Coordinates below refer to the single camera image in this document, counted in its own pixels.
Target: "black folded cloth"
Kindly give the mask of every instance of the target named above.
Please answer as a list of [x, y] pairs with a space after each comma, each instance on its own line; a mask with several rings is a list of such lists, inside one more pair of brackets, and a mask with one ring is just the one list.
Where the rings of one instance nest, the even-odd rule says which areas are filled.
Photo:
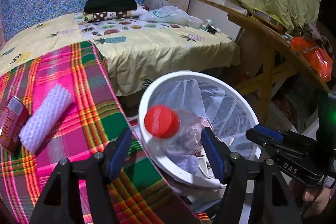
[[87, 14], [98, 12], [120, 12], [136, 10], [135, 0], [88, 0], [84, 12]]

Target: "human hand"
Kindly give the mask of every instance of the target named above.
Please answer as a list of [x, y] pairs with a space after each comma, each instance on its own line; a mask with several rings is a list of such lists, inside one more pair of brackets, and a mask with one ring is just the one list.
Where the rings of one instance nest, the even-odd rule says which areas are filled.
[[[319, 194], [321, 188], [320, 185], [307, 188], [301, 182], [298, 182], [294, 179], [289, 182], [288, 187], [295, 198], [300, 198], [306, 202], [312, 202], [315, 196]], [[323, 212], [330, 200], [330, 191], [331, 189], [323, 187], [320, 195], [316, 198], [314, 203], [308, 208], [302, 217], [306, 218], [318, 215]]]

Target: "wooden table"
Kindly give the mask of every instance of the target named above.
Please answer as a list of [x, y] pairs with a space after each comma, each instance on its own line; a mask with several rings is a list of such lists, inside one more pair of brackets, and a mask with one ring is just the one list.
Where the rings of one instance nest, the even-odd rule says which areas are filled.
[[[318, 89], [330, 91], [326, 83], [318, 76], [317, 72], [314, 68], [312, 68], [309, 62], [293, 47], [291, 47], [291, 45], [283, 39], [281, 35], [256, 19], [243, 15], [223, 5], [209, 0], [198, 1], [227, 12], [228, 20], [260, 38], [260, 45], [262, 49], [260, 52], [260, 58], [262, 58], [263, 61], [263, 72], [261, 75], [238, 84], [235, 86], [235, 89], [241, 95], [246, 95], [256, 90], [261, 91], [257, 109], [257, 117], [261, 124], [264, 124], [267, 119], [267, 107], [271, 100], [273, 84], [281, 80], [300, 72], [306, 75], [312, 85]], [[274, 67], [275, 51], [279, 52], [286, 60], [277, 67]]]

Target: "bottle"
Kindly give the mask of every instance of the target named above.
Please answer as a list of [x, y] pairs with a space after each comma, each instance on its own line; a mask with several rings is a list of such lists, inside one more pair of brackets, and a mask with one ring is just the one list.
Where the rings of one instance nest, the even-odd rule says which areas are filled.
[[146, 113], [144, 125], [170, 155], [197, 155], [202, 149], [202, 122], [189, 110], [155, 105]]
[[207, 19], [202, 23], [202, 25], [199, 27], [200, 29], [207, 31], [209, 26], [213, 25], [213, 21], [211, 19]]

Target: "metal screw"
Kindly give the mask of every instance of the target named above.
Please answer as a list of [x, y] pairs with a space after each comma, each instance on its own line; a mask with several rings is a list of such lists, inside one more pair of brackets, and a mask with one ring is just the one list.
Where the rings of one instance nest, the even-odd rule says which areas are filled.
[[103, 156], [102, 152], [97, 152], [93, 155], [96, 159], [100, 159]]
[[232, 152], [232, 153], [230, 154], [230, 157], [236, 160], [236, 159], [238, 159], [238, 158], [240, 157], [240, 155], [239, 155], [239, 153], [237, 153], [237, 152]]
[[68, 159], [67, 158], [62, 158], [62, 159], [59, 160], [59, 163], [61, 165], [65, 165], [66, 163], [68, 163]]
[[274, 160], [272, 160], [272, 159], [266, 159], [265, 162], [266, 162], [267, 165], [273, 165], [274, 164]]

